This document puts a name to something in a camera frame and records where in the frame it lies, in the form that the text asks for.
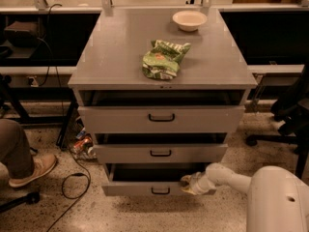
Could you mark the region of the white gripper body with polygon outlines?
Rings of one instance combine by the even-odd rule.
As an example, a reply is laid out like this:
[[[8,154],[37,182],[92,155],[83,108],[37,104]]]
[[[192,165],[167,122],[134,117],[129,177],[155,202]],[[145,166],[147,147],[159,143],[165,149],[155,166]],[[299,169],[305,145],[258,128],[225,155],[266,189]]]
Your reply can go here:
[[[205,172],[197,172],[191,176],[190,187],[194,194],[206,194],[215,191],[215,184]]]

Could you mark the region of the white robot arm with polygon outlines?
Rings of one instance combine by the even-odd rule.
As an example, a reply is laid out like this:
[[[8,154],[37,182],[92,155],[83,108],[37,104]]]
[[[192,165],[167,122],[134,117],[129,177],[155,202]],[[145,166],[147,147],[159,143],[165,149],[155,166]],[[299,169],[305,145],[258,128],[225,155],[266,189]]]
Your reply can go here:
[[[247,195],[246,232],[308,232],[309,187],[278,166],[264,166],[252,177],[220,163],[181,177],[182,191],[202,195],[229,186]]]

